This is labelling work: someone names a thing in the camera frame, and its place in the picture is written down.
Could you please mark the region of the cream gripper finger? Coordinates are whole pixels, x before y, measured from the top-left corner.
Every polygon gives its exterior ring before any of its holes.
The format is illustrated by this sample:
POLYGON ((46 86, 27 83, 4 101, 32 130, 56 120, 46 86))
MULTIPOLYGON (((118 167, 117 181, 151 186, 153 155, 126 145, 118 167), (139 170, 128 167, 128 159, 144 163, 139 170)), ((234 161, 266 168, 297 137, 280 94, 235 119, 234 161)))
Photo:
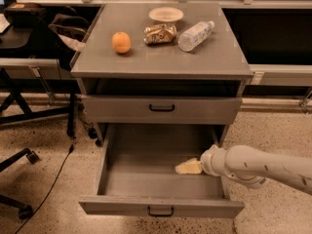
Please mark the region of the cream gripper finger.
POLYGON ((180 175, 198 175, 202 172, 202 166, 196 158, 192 158, 177 165, 175 171, 180 175))

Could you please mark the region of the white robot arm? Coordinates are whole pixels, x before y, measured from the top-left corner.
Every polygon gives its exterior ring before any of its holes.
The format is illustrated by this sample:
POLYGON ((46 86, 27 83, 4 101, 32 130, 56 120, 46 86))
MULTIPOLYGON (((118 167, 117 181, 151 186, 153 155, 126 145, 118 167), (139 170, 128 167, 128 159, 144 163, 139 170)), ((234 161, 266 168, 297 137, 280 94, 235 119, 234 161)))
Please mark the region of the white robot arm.
POLYGON ((248 188, 258 189, 268 178, 312 195, 312 159, 264 152, 246 145, 224 149, 213 145, 200 159, 175 167, 180 175, 224 176, 248 188))

